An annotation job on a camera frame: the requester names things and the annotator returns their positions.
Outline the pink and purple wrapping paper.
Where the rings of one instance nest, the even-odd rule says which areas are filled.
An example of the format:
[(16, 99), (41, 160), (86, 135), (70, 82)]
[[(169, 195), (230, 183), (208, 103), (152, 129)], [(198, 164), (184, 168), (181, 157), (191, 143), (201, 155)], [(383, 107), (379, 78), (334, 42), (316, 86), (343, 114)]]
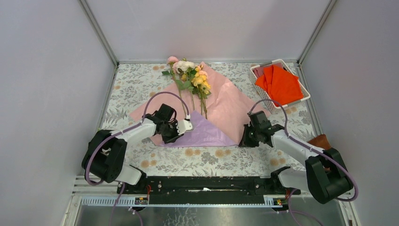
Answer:
[(145, 102), (131, 114), (134, 121), (140, 121), (144, 113), (152, 114), (162, 104), (174, 108), (177, 120), (185, 118), (185, 106), (189, 107), (192, 131), (185, 132), (174, 143), (165, 144), (161, 135), (151, 137), (151, 141), (163, 147), (222, 147), (238, 145), (244, 132), (244, 124), (250, 119), (247, 113), (255, 102), (241, 92), (228, 78), (214, 71), (202, 63), (204, 71), (208, 73), (211, 95), (207, 98), (207, 119), (200, 114), (200, 101), (194, 97), (193, 110), (190, 94), (182, 92), (180, 101), (174, 94), (178, 93), (175, 83), (164, 89), (164, 93), (156, 96), (151, 102)]

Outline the yellow fake flower bunch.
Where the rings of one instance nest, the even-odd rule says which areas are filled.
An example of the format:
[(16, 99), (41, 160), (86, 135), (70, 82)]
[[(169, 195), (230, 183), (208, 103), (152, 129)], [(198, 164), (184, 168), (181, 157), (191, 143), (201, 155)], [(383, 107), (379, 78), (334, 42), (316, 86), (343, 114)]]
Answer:
[(184, 89), (191, 92), (192, 96), (196, 95), (200, 102), (200, 112), (207, 119), (207, 98), (211, 95), (211, 86), (208, 81), (208, 73), (203, 70), (202, 65), (188, 67), (183, 72)]

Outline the white fake flower stem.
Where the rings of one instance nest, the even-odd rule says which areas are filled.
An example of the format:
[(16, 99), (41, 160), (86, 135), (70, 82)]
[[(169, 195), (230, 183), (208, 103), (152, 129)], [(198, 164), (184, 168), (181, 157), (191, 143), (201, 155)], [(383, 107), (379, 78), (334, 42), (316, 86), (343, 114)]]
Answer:
[(183, 90), (190, 93), (192, 107), (193, 110), (195, 110), (194, 94), (198, 93), (197, 89), (199, 85), (197, 66), (193, 62), (181, 60), (175, 63), (174, 67), (179, 74), (179, 78), (183, 82)]

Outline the pink fake flower stem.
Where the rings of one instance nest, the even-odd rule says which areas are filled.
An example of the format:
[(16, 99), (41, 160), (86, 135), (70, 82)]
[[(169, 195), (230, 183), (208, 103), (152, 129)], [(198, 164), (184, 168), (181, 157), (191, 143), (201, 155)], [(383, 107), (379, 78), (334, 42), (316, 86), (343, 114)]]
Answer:
[(176, 68), (174, 67), (175, 63), (177, 63), (179, 59), (175, 56), (170, 56), (167, 59), (167, 64), (170, 66), (170, 69), (162, 71), (162, 75), (165, 76), (171, 76), (172, 80), (177, 86), (178, 89), (178, 95), (180, 98), (182, 98), (182, 90), (183, 90), (183, 82), (179, 78), (179, 74), (177, 73)]

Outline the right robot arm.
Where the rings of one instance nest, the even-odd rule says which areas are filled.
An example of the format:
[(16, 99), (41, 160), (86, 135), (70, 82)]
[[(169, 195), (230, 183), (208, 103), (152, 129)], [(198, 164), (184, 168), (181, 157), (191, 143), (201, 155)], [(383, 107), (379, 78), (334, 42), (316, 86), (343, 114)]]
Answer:
[(281, 194), (288, 188), (309, 192), (321, 204), (331, 200), (344, 201), (340, 196), (354, 190), (348, 201), (358, 197), (359, 188), (349, 174), (340, 153), (311, 145), (293, 135), (279, 124), (271, 124), (262, 111), (249, 112), (250, 122), (244, 126), (240, 147), (258, 147), (267, 144), (301, 163), (305, 169), (282, 167), (271, 173), (270, 188)]

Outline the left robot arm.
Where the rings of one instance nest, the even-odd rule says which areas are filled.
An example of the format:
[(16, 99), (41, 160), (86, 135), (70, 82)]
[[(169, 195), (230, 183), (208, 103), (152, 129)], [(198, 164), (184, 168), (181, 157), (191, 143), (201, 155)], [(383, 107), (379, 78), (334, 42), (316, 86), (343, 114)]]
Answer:
[(128, 145), (134, 145), (144, 139), (161, 135), (166, 143), (173, 143), (183, 136), (178, 130), (176, 110), (166, 104), (152, 114), (147, 113), (144, 121), (121, 131), (99, 130), (88, 144), (88, 150), (81, 166), (85, 171), (85, 179), (93, 174), (101, 182), (114, 181), (128, 184), (132, 192), (139, 194), (145, 190), (145, 173), (137, 167), (125, 162)]

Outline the floral patterned tablecloth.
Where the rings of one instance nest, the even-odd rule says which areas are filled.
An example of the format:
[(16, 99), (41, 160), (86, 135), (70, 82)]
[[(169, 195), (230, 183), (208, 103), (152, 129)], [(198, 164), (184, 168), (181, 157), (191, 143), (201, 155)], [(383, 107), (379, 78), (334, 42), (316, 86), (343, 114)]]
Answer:
[[(259, 63), (207, 63), (254, 101), (261, 98), (250, 84), (249, 69), (257, 64)], [(166, 67), (166, 64), (120, 64), (102, 129), (123, 129), (135, 123), (129, 116), (130, 113), (171, 84), (168, 80), (170, 78), (162, 75)], [(305, 141), (316, 135), (307, 102), (287, 109), (289, 132)], [(149, 176), (266, 177), (283, 166), (304, 169), (288, 154), (263, 144), (257, 148), (166, 148), (155, 146), (150, 139), (146, 139), (128, 147), (125, 161)]]

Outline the orange folded paper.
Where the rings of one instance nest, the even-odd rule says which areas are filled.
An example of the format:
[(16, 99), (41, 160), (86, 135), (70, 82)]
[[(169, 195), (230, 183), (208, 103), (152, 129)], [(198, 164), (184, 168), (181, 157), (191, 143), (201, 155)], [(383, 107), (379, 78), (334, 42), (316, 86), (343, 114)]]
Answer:
[(287, 105), (304, 98), (297, 76), (276, 66), (265, 68), (264, 73), (256, 79), (255, 85), (263, 89), (270, 99)]

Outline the brown cloth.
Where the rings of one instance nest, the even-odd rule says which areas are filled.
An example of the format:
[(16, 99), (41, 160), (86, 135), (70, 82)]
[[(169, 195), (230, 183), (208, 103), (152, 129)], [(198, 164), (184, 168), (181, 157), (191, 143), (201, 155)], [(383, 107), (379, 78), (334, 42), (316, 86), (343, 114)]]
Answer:
[(316, 136), (315, 138), (309, 140), (308, 143), (313, 146), (322, 148), (323, 150), (328, 150), (332, 148), (325, 134)]

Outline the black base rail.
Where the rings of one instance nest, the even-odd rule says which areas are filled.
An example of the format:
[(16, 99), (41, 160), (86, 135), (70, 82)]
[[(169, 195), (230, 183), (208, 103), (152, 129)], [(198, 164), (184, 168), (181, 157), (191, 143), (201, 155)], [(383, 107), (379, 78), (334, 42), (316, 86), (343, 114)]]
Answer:
[(138, 184), (119, 187), (117, 193), (139, 194), (150, 204), (266, 204), (265, 196), (286, 198), (275, 178), (262, 177), (164, 177), (148, 176)]

